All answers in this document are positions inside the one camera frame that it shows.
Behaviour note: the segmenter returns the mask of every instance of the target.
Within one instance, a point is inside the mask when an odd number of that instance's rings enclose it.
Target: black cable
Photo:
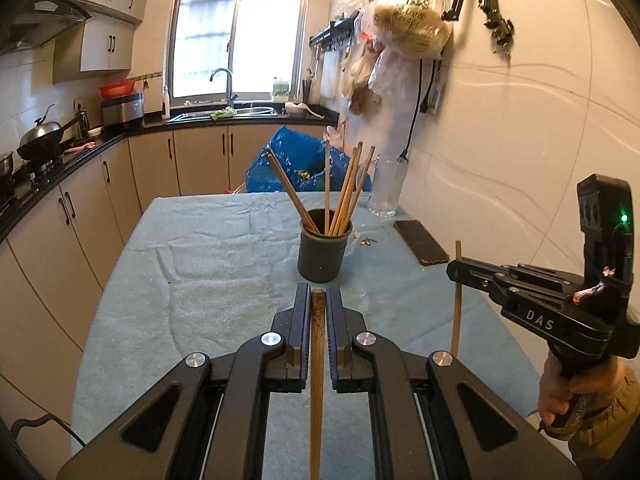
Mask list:
[[[76,439],[82,447],[86,445],[82,441],[82,439],[73,432],[73,430],[70,427],[68,427],[64,422],[62,422],[62,420],[60,420],[55,415],[53,415],[53,413],[47,413],[47,415],[43,415],[40,418],[36,418],[34,420],[29,420],[28,418],[17,418],[15,422],[11,425],[11,430],[10,430],[11,436],[14,438],[14,440],[17,440],[20,430],[25,426],[27,428],[38,428],[39,426],[42,426],[43,424],[49,422],[50,420],[53,420],[54,422],[58,423],[60,427],[63,430],[65,430],[69,435],[71,435],[74,439]]]
[[[429,110],[429,94],[431,93],[431,87],[433,86],[433,81],[436,77],[436,60],[433,60],[433,65],[431,66],[431,80],[429,81],[429,87],[427,88],[427,93],[424,95],[424,99],[420,103],[420,113],[425,114]]]
[[[420,96],[422,94],[422,60],[420,60],[420,75],[418,76],[418,99],[415,102],[414,120],[411,121],[411,127],[409,128],[409,138],[406,141],[406,147],[400,153],[399,158],[406,160],[407,153],[409,153],[409,145],[411,144],[411,136],[414,134],[415,118],[418,116],[418,108],[420,107]]]

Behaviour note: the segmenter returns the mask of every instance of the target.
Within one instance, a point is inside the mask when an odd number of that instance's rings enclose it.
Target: light blue tablecloth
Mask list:
[[[302,194],[308,208],[322,196]],[[448,349],[454,286],[421,267],[393,229],[359,206],[337,282],[344,305],[401,349]],[[191,351],[216,357],[266,332],[292,306],[300,219],[284,193],[157,199],[104,291],[78,376],[72,427],[91,440]],[[378,241],[361,246],[368,236]],[[538,375],[484,297],[465,289],[460,360],[521,415]],[[335,394],[325,367],[322,477],[374,478],[365,394]],[[271,397],[265,479],[308,474],[308,391]]]

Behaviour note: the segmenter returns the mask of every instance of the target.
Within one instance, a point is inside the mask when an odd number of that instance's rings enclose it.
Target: dark cylindrical container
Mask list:
[[[324,233],[324,209],[311,209],[311,219],[320,232]],[[329,220],[334,212],[329,212]],[[298,272],[310,282],[327,283],[334,280],[340,272],[344,250],[353,229],[351,221],[342,236],[331,237],[317,235],[309,231],[300,222],[300,250],[298,251]]]

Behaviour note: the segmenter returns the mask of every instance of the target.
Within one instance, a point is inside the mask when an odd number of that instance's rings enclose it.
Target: blue plastic bag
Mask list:
[[[324,191],[324,142],[315,137],[281,127],[267,143],[278,157],[282,169],[296,191]],[[246,171],[248,193],[284,191],[267,160],[267,146]],[[347,173],[350,157],[334,148],[330,149],[330,189],[340,191]],[[371,189],[367,176],[363,190]]]

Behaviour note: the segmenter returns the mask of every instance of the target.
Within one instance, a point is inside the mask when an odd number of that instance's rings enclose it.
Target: kitchen sink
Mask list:
[[[176,115],[169,119],[167,124],[173,123],[185,123],[191,121],[212,121],[211,114],[214,110],[207,110],[205,112],[188,112],[185,114]],[[270,106],[256,106],[252,108],[236,108],[237,115],[234,119],[249,118],[249,117],[269,117],[276,116],[278,113],[274,108]]]

